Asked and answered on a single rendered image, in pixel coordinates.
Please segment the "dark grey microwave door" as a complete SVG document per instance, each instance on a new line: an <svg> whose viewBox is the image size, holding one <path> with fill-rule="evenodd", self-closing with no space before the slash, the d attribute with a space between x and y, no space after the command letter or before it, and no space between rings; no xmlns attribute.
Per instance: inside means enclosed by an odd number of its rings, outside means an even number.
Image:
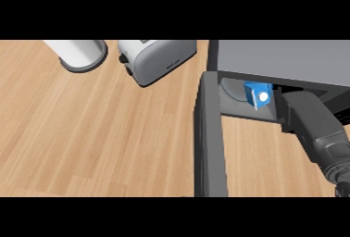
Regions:
<svg viewBox="0 0 350 237"><path fill-rule="evenodd" d="M194 105L194 196L228 197L218 73L205 72Z"/></svg>

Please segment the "white cylindrical appliance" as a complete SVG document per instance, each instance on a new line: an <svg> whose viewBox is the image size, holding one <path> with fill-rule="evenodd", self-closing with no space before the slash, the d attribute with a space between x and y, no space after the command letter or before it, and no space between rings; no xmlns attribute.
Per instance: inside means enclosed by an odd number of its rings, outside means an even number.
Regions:
<svg viewBox="0 0 350 237"><path fill-rule="evenodd" d="M57 53L64 68L73 73L97 69L107 59L104 40L45 40L45 43Z"/></svg>

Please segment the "grey microwave turntable plate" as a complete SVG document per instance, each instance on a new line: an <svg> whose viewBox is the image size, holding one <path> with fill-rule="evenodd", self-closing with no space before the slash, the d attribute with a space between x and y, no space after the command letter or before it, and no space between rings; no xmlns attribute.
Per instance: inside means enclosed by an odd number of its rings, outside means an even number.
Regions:
<svg viewBox="0 0 350 237"><path fill-rule="evenodd" d="M240 102L249 101L244 82L241 80L224 78L222 87L233 99Z"/></svg>

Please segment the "blue milk carton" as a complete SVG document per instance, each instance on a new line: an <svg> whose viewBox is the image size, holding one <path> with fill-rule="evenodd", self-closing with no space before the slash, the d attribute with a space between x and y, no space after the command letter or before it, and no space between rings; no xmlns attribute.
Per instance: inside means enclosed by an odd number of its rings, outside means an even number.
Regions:
<svg viewBox="0 0 350 237"><path fill-rule="evenodd" d="M271 103L272 84L256 81L244 82L246 95L250 105L259 110Z"/></svg>

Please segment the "silver toaster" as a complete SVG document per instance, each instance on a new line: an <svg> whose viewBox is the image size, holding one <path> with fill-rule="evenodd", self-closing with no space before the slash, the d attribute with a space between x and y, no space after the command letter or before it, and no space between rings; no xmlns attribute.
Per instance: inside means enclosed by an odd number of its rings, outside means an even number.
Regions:
<svg viewBox="0 0 350 237"><path fill-rule="evenodd" d="M119 40L119 49L128 73L147 87L196 55L197 40Z"/></svg>

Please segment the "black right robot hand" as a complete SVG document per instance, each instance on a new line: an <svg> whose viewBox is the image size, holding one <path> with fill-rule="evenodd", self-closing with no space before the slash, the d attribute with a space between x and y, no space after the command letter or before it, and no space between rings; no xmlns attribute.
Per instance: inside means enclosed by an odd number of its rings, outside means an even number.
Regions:
<svg viewBox="0 0 350 237"><path fill-rule="evenodd" d="M280 85L280 84L275 84L272 89L275 92L277 103L280 103L283 101L283 94L303 90L302 87L295 87L295 86L287 86L287 85Z"/></svg>

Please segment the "dark grey microwave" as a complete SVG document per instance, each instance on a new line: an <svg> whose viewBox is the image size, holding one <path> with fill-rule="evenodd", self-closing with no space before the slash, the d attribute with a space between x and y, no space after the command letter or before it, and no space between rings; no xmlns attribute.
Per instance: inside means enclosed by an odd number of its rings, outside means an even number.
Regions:
<svg viewBox="0 0 350 237"><path fill-rule="evenodd" d="M230 78L302 87L320 97L342 124L350 125L350 41L212 40L207 70L218 73L225 116L284 122L275 92L271 103L256 110L224 90L222 79Z"/></svg>

